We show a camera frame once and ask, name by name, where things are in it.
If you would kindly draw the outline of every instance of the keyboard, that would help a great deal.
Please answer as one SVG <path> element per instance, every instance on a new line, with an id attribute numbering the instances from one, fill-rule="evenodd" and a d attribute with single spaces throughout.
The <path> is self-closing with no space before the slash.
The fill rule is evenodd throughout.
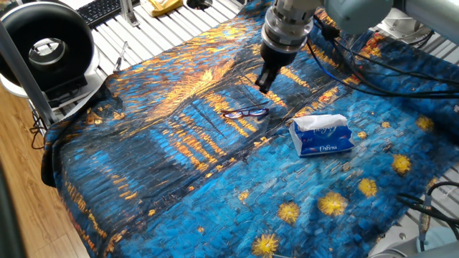
<path id="1" fill-rule="evenodd" d="M 132 4 L 137 4 L 139 1 L 132 0 Z M 120 0 L 95 0 L 80 7 L 77 13 L 91 29 L 94 29 L 97 25 L 119 14 L 120 10 Z"/>

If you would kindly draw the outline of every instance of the eyeglasses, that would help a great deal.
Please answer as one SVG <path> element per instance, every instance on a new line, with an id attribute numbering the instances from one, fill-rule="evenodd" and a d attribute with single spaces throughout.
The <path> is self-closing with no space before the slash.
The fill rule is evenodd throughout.
<path id="1" fill-rule="evenodd" d="M 269 108 L 250 109 L 250 108 L 259 107 L 261 105 L 266 105 L 266 104 L 268 104 L 268 101 L 258 104 L 258 105 L 243 107 L 238 110 L 220 110 L 220 112 L 223 113 L 223 116 L 225 116 L 226 118 L 231 118 L 231 119 L 243 118 L 246 116 L 261 116 L 261 115 L 268 114 L 270 112 L 270 109 Z"/>

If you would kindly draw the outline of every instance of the black cable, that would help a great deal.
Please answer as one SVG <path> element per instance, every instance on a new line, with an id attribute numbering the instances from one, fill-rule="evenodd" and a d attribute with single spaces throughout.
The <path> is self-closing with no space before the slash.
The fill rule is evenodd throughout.
<path id="1" fill-rule="evenodd" d="M 412 77 L 417 77 L 417 78 L 420 78 L 420 79 L 424 79 L 424 80 L 432 80 L 432 81 L 436 81 L 436 82 L 441 82 L 441 83 L 446 83 L 446 84 L 449 84 L 449 85 L 453 85 L 453 86 L 459 86 L 459 81 L 455 81 L 455 80 L 448 80 L 448 79 L 441 79 L 441 78 L 437 78 L 437 77 L 433 77 L 431 75 L 427 75 L 425 73 L 422 73 L 422 72 L 417 72 L 417 71 L 404 71 L 404 70 L 401 70 L 401 69 L 398 69 L 396 67 L 393 67 L 391 65 L 388 65 L 388 64 L 385 64 L 383 62 L 380 62 L 380 61 L 377 61 L 377 60 L 374 60 L 374 59 L 371 59 L 369 57 L 365 57 L 364 55 L 358 53 L 358 52 L 355 52 L 354 50 L 352 49 L 348 49 L 346 46 L 344 46 L 342 43 L 338 42 L 338 41 L 335 41 L 335 43 L 337 43 L 340 47 L 342 47 L 344 50 L 348 51 L 348 52 L 352 52 L 353 54 L 355 54 L 357 57 L 360 57 L 360 58 L 363 58 L 367 61 L 370 61 L 376 65 L 380 65 L 382 67 L 385 67 L 387 69 L 390 69 L 392 71 L 395 71 L 395 72 L 398 72 L 400 73 L 401 75 L 410 75 Z"/>
<path id="2" fill-rule="evenodd" d="M 437 187 L 440 187 L 440 186 L 443 186 L 443 185 L 452 185 L 452 183 L 453 182 L 442 182 L 442 183 L 435 184 L 433 187 L 431 187 L 429 189 L 429 192 L 432 193 L 433 189 L 435 189 Z M 399 194 L 397 194 L 397 196 L 395 196 L 395 198 L 396 198 L 396 200 L 398 200 L 399 202 L 401 202 L 402 204 L 408 206 L 411 209 L 414 209 L 414 210 L 419 211 L 421 213 L 427 214 L 428 216 L 431 216 L 431 217 L 434 217 L 436 219 L 439 219 L 441 221 L 446 222 L 446 224 L 453 231 L 455 238 L 457 240 L 459 240 L 459 231 L 458 231 L 458 226 L 459 226 L 458 222 L 459 222 L 459 220 L 451 219 L 451 218 L 447 217 L 441 211 L 439 211 L 438 209 L 436 209 L 434 206 L 431 206 L 431 205 L 429 205 L 430 209 L 425 209 L 424 208 L 424 202 L 425 201 L 423 201 L 422 199 L 419 199 L 417 197 L 411 196 L 409 194 L 399 193 Z M 427 193 L 426 199 L 427 198 L 431 198 L 431 195 L 429 195 L 428 193 Z M 421 252 L 425 251 L 424 240 L 421 240 L 421 239 L 420 239 L 420 249 L 421 249 Z"/>
<path id="3" fill-rule="evenodd" d="M 424 201 L 421 200 L 421 199 L 418 199 L 418 198 L 416 198 L 414 196 L 411 196 L 411 195 L 405 194 L 405 193 L 399 193 L 399 194 L 397 194 L 397 196 L 395 198 L 396 198 L 396 200 L 398 200 L 399 202 L 401 202 L 402 204 L 408 206 L 411 209 L 414 209 L 416 211 L 422 212 L 424 214 L 427 214 L 427 215 L 429 215 L 431 217 L 434 217 L 434 218 L 439 219 L 439 220 L 444 221 L 444 222 L 450 222 L 450 223 L 452 223 L 454 225 L 458 225 L 459 224 L 459 219 L 453 219 L 453 218 L 450 218 L 450 217 L 444 215 L 441 212 L 436 212 L 433 209 L 434 207 L 432 207 L 432 210 L 428 210 L 428 209 L 422 208 L 421 205 L 424 204 Z M 409 202 L 409 201 L 405 200 L 405 199 L 413 199 L 413 198 L 416 198 L 419 201 L 414 204 L 412 202 Z"/>
<path id="4" fill-rule="evenodd" d="M 441 186 L 456 186 L 456 187 L 459 187 L 459 183 L 456 183 L 456 182 L 439 182 L 439 183 L 436 183 L 435 185 L 433 185 L 432 187 L 429 188 L 429 191 L 427 192 L 427 195 L 431 196 L 432 195 L 432 192 L 441 187 Z"/>
<path id="5" fill-rule="evenodd" d="M 312 47 L 311 47 L 311 43 L 309 42 L 309 40 L 306 42 L 306 44 L 308 45 L 308 48 L 309 48 L 309 51 L 311 52 L 311 55 L 313 56 L 314 60 L 316 61 L 317 65 L 322 69 L 323 72 L 325 72 L 329 77 L 331 77 L 332 79 L 334 79 L 335 81 L 337 82 L 340 82 L 342 85 L 344 86 L 347 86 L 347 87 L 350 87 L 351 89 L 353 90 L 356 90 L 356 91 L 359 91 L 359 92 L 362 92 L 362 93 L 366 93 L 366 94 L 370 94 L 370 95 L 375 95 L 375 96 L 380 96 L 380 97 L 386 97 L 385 94 L 382 94 L 382 93 L 378 93 L 378 92 L 370 92 L 370 91 L 366 91 L 366 90 L 361 90 L 357 87 L 354 87 L 348 83 L 345 83 L 344 81 L 336 78 L 335 76 L 333 76 L 330 72 L 326 71 L 325 68 L 323 68 L 322 64 L 320 63 L 320 61 L 318 60 L 316 54 L 314 53 Z"/>
<path id="6" fill-rule="evenodd" d="M 332 26 L 330 26 L 330 25 L 324 24 L 317 16 L 314 16 L 314 19 L 316 20 L 315 25 L 321 29 L 321 33 L 322 33 L 323 37 L 326 40 L 328 40 L 330 43 L 332 43 L 334 49 L 341 55 L 341 58 L 343 59 L 346 68 L 351 70 L 353 72 L 354 76 L 356 76 L 364 84 L 366 84 L 368 87 L 370 87 L 371 89 L 373 89 L 373 90 L 375 90 L 375 91 L 377 91 L 379 93 L 375 94 L 375 92 L 362 91 L 361 89 L 358 89 L 358 91 L 365 92 L 365 93 L 372 94 L 372 95 L 385 96 L 385 97 L 411 97 L 411 98 L 418 98 L 418 99 L 456 99 L 456 98 L 459 98 L 459 95 L 454 95 L 456 93 L 459 93 L 459 91 L 453 91 L 453 90 L 431 91 L 431 92 L 415 92 L 415 93 L 398 93 L 398 92 L 391 92 L 391 91 L 388 91 L 388 90 L 384 90 L 384 89 L 374 85 L 373 83 L 369 82 L 364 76 L 361 76 L 361 71 L 357 71 L 357 69 L 355 69 L 352 65 L 350 65 L 350 64 L 348 64 L 346 62 L 346 58 L 344 57 L 344 54 L 336 46 L 335 42 L 338 43 L 344 49 L 347 49 L 351 53 L 352 57 L 353 57 L 353 54 L 356 54 L 356 53 L 352 52 L 350 49 L 348 49 L 347 47 L 343 46 L 341 43 L 339 43 L 339 42 L 337 42 L 335 40 L 335 38 L 339 37 L 339 30 L 334 28 L 334 27 L 332 27 Z M 320 67 L 327 75 L 331 76 L 335 80 L 338 80 L 333 75 L 331 75 L 329 72 L 325 71 L 325 69 L 322 66 L 320 66 Z M 356 89 L 355 87 L 352 87 L 349 84 L 346 84 L 346 83 L 344 83 L 344 82 L 342 82 L 340 80 L 338 80 L 338 81 L 341 84 L 343 84 L 343 85 L 345 85 L 347 87 L 351 87 L 353 89 Z"/>
<path id="7" fill-rule="evenodd" d="M 34 114 L 34 111 L 32 111 L 32 117 L 34 117 L 35 119 L 35 122 L 32 126 L 32 128 L 29 129 L 29 132 L 30 133 L 33 133 L 34 134 L 34 137 L 32 139 L 32 144 L 31 144 L 31 147 L 34 149 L 34 150 L 41 150 L 44 148 L 44 138 L 43 138 L 43 146 L 42 147 L 35 147 L 34 146 L 34 143 L 35 143 L 35 140 L 37 139 L 37 135 L 40 133 L 40 130 L 41 129 L 46 129 L 42 126 L 39 126 L 39 122 L 41 120 L 40 117 L 37 117 L 35 114 Z"/>
<path id="8" fill-rule="evenodd" d="M 350 64 L 346 62 L 346 58 L 344 57 L 343 52 L 336 46 L 335 41 L 331 42 L 335 50 L 339 53 L 341 58 L 344 61 L 345 66 L 351 70 L 354 75 L 361 80 L 365 85 L 370 87 L 373 90 L 382 92 L 387 95 L 387 97 L 410 97 L 410 98 L 426 98 L 426 99 L 456 99 L 459 98 L 459 95 L 451 95 L 455 93 L 459 93 L 459 91 L 429 91 L 429 92 L 416 92 L 416 93 L 399 93 L 399 92 L 391 92 L 388 90 L 384 90 L 373 83 L 369 82 L 366 78 L 359 74 L 355 68 L 353 68 Z"/>
<path id="9" fill-rule="evenodd" d="M 434 34 L 434 31 L 430 31 L 425 37 L 421 38 L 420 40 L 416 42 L 411 42 L 408 45 L 410 46 L 415 46 L 416 44 L 422 43 L 422 44 L 427 44 L 430 38 L 432 38 Z"/>
<path id="10" fill-rule="evenodd" d="M 316 23 L 314 23 L 319 29 L 321 29 L 321 33 L 322 33 L 322 36 L 326 36 L 328 34 L 336 34 L 336 32 L 338 33 L 336 37 L 339 37 L 339 30 L 336 29 L 335 27 L 331 26 L 331 25 L 327 25 L 327 24 L 324 24 L 316 15 L 313 15 L 313 18 L 314 20 L 316 21 Z M 383 62 L 379 62 L 379 61 L 376 61 L 376 60 L 373 60 L 369 57 L 365 57 L 363 56 L 362 54 L 358 53 L 358 52 L 355 52 L 354 50 L 352 50 L 351 48 L 348 48 L 348 47 L 345 47 L 342 43 L 338 42 L 338 41 L 335 41 L 337 44 L 339 44 L 341 47 L 343 47 L 346 51 L 352 53 L 352 54 L 355 54 L 357 55 L 358 57 L 360 58 L 363 58 L 365 60 L 368 60 L 370 62 L 373 62 L 374 64 L 377 64 L 377 65 L 380 65 L 380 66 L 383 66 L 383 67 L 386 67 L 388 69 L 391 69 L 395 72 L 398 72 L 400 74 L 403 74 L 403 75 L 411 75 L 413 77 L 418 77 L 420 79 L 424 79 L 424 80 L 432 80 L 432 81 L 437 81 L 437 82 L 442 82 L 442 83 L 447 83 L 447 84 L 450 84 L 450 85 L 454 85 L 454 86 L 459 86 L 459 81 L 455 81 L 455 80 L 448 80 L 448 79 L 440 79 L 440 78 L 437 78 L 437 77 L 433 77 L 431 75 L 427 75 L 423 72 L 417 72 L 417 71 L 404 71 L 404 70 L 401 70 L 401 69 L 398 69 L 396 67 L 393 67 L 391 65 L 388 65 L 388 64 L 385 64 Z"/>

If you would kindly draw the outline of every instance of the yellow object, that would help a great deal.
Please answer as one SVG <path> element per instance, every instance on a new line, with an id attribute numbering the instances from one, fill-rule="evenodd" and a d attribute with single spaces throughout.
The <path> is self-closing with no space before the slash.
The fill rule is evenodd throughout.
<path id="1" fill-rule="evenodd" d="M 341 194 L 333 191 L 318 200 L 318 209 L 320 209 L 325 215 L 341 215 L 344 213 L 344 209 L 346 207 L 346 199 L 341 196 Z"/>
<path id="2" fill-rule="evenodd" d="M 392 162 L 392 169 L 399 175 L 404 176 L 411 169 L 411 161 L 407 156 L 394 155 L 394 162 Z"/>
<path id="3" fill-rule="evenodd" d="M 421 128 L 423 131 L 427 132 L 433 129 L 433 121 L 430 118 L 422 116 L 416 120 L 417 127 Z"/>
<path id="4" fill-rule="evenodd" d="M 249 197 L 249 192 L 248 192 L 248 191 L 243 191 L 243 192 L 239 195 L 239 200 L 240 200 L 240 201 L 244 201 L 247 197 Z"/>
<path id="5" fill-rule="evenodd" d="M 376 187 L 376 182 L 374 180 L 370 180 L 364 178 L 359 183 L 359 189 L 364 195 L 368 197 L 376 196 L 376 192 L 378 188 Z"/>
<path id="6" fill-rule="evenodd" d="M 182 0 L 141 0 L 141 6 L 152 17 L 161 16 L 184 5 Z"/>
<path id="7" fill-rule="evenodd" d="M 278 249 L 279 240 L 274 234 L 262 234 L 261 238 L 256 239 L 252 244 L 252 254 L 263 258 L 273 257 L 274 252 Z"/>
<path id="8" fill-rule="evenodd" d="M 290 225 L 294 225 L 296 219 L 300 216 L 300 207 L 293 202 L 281 204 L 279 206 L 278 216 Z"/>
<path id="9" fill-rule="evenodd" d="M 364 131 L 361 131 L 360 133 L 357 133 L 357 136 L 359 136 L 361 139 L 365 139 L 368 135 Z"/>

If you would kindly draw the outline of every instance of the glasses lens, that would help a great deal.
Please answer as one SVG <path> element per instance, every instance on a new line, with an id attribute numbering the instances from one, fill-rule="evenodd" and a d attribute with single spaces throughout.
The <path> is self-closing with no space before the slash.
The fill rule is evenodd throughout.
<path id="1" fill-rule="evenodd" d="M 266 108 L 263 108 L 263 109 L 260 109 L 260 110 L 251 110 L 250 111 L 250 115 L 255 115 L 255 116 L 264 115 L 267 112 L 268 112 L 268 109 L 266 109 Z"/>
<path id="2" fill-rule="evenodd" d="M 224 114 L 224 116 L 226 118 L 231 118 L 231 119 L 235 119 L 235 118 L 240 118 L 242 117 L 242 112 L 233 112 L 233 113 L 226 113 Z"/>

